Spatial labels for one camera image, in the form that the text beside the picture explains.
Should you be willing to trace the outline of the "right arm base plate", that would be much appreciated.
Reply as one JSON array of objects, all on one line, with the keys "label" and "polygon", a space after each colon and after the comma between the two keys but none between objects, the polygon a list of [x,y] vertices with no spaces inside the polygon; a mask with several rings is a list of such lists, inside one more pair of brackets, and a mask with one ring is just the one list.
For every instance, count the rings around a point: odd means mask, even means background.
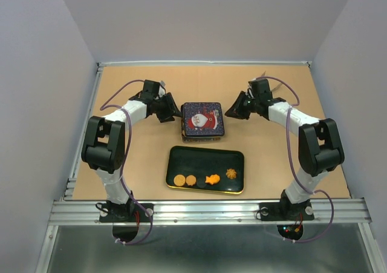
[{"label": "right arm base plate", "polygon": [[284,222],[314,220],[310,201],[298,204],[281,204],[280,202],[263,202],[259,205],[260,219],[264,222]]}]

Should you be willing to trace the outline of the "gold tin lid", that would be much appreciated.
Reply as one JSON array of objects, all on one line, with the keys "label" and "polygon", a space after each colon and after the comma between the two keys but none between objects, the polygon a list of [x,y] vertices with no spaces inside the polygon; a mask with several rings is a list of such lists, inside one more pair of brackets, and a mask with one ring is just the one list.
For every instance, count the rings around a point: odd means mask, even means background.
[{"label": "gold tin lid", "polygon": [[225,135],[219,102],[186,102],[181,106],[183,139],[217,139]]}]

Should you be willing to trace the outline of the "metal tongs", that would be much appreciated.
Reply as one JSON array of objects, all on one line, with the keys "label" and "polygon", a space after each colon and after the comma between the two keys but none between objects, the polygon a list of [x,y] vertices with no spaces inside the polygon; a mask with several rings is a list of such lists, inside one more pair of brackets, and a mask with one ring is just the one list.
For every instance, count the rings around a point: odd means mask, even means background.
[{"label": "metal tongs", "polygon": [[[264,71],[264,72],[261,74],[261,77],[264,77],[265,75],[266,75],[266,71]],[[271,90],[272,93],[275,93],[275,92],[277,92],[282,86],[283,86],[283,83],[282,83],[282,82],[279,82],[279,83],[277,83],[275,86],[272,85],[272,86],[270,87],[270,90]]]}]

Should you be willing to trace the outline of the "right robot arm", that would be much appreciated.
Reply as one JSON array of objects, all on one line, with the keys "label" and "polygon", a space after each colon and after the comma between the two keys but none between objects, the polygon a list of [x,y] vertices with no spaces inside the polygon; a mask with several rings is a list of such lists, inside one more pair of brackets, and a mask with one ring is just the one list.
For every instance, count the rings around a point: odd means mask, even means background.
[{"label": "right robot arm", "polygon": [[283,126],[287,142],[290,142],[290,134],[297,137],[300,168],[295,170],[291,145],[287,144],[294,179],[283,190],[279,202],[262,208],[261,218],[266,221],[293,220],[301,215],[312,219],[311,196],[321,192],[317,188],[319,182],[345,160],[339,130],[333,119],[309,116],[297,109],[299,102],[290,104],[281,97],[274,97],[270,79],[261,76],[249,81],[247,91],[240,92],[225,115],[247,120],[256,113]]}]

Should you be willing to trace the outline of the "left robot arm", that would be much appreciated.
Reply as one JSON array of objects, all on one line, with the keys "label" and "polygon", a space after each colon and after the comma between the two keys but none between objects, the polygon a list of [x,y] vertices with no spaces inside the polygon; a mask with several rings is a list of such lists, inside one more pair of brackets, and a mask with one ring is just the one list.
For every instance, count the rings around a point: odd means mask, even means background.
[{"label": "left robot arm", "polygon": [[141,83],[143,88],[124,105],[114,105],[112,98],[108,98],[100,110],[115,110],[103,117],[90,117],[86,126],[81,159],[103,183],[106,202],[96,208],[108,222],[124,222],[134,216],[136,201],[123,176],[133,124],[153,114],[161,123],[182,116],[164,82],[142,80]]}]

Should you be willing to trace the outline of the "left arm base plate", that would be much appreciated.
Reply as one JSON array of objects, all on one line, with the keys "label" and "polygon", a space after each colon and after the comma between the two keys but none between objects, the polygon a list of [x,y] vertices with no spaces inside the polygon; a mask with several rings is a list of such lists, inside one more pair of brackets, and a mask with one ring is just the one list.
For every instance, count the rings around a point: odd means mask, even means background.
[{"label": "left arm base plate", "polygon": [[134,223],[149,222],[149,216],[134,202],[115,204],[111,202],[97,202],[100,223]]}]

